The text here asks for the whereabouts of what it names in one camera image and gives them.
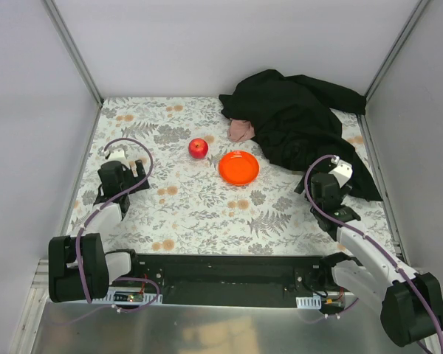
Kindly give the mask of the black cloth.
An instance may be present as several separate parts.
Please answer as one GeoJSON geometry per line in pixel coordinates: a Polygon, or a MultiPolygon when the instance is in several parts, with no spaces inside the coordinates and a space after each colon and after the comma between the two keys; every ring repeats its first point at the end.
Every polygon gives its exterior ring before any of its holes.
{"type": "Polygon", "coordinates": [[[303,74],[284,76],[267,69],[242,80],[219,100],[226,118],[251,124],[253,141],[271,164],[305,172],[321,156],[339,156],[353,167],[350,194],[381,201],[372,175],[355,147],[342,138],[343,126],[334,114],[365,114],[363,95],[303,74]]]}

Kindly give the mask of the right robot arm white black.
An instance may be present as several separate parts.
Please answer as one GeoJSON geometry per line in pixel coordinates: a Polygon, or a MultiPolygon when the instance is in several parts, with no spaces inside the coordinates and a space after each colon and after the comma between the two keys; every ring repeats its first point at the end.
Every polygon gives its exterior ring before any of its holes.
{"type": "Polygon", "coordinates": [[[404,347],[437,335],[443,352],[443,298],[439,280],[421,273],[367,235],[360,216],[343,204],[349,177],[337,172],[304,176],[296,188],[311,204],[318,226],[350,251],[325,257],[329,279],[352,292],[404,347]]]}

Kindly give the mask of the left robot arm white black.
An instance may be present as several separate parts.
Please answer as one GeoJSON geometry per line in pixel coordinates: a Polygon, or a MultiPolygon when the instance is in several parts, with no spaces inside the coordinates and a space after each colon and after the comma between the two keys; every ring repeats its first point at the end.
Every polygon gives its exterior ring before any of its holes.
{"type": "Polygon", "coordinates": [[[136,252],[130,249],[105,251],[102,236],[123,221],[130,207],[130,194],[149,188],[142,161],[136,173],[119,161],[101,165],[100,186],[93,204],[98,214],[77,239],[54,237],[48,245],[49,295],[53,302],[103,298],[110,284],[130,274],[136,266],[136,252]]]}

